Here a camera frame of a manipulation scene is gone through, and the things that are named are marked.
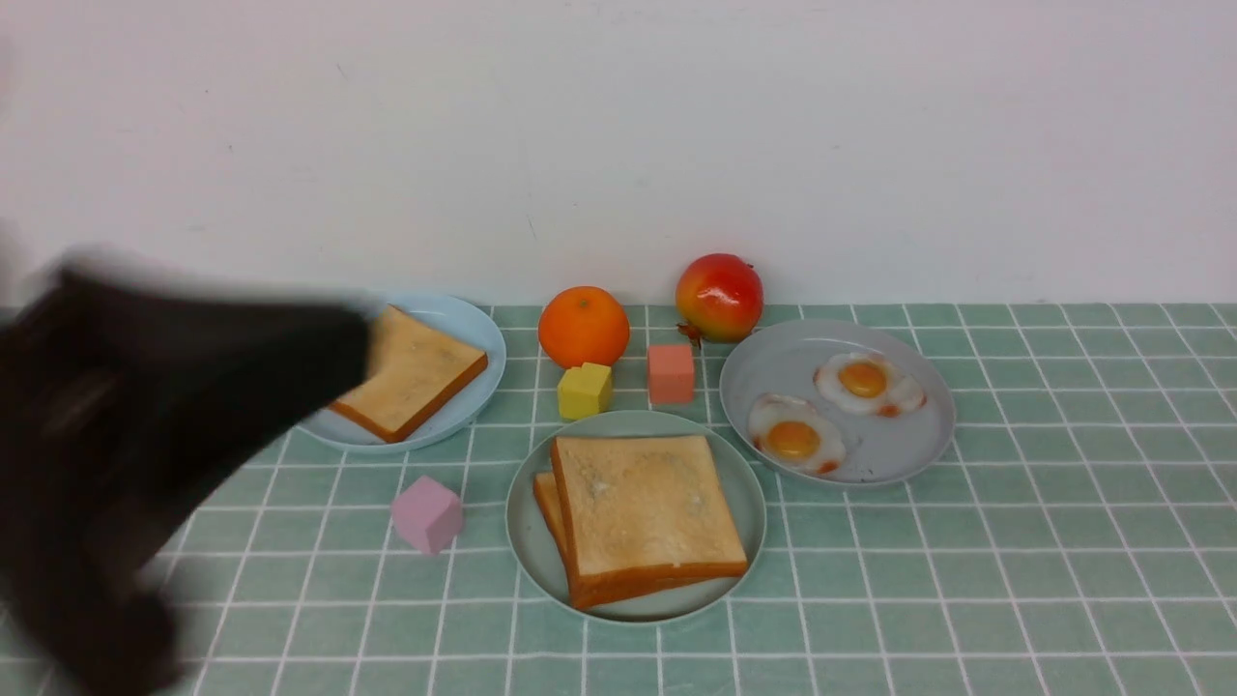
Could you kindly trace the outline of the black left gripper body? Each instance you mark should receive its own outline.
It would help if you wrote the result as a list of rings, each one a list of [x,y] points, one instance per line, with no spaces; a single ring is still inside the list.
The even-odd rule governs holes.
[[[73,695],[181,679],[140,572],[275,436],[367,378],[376,312],[61,260],[2,323],[2,600]]]

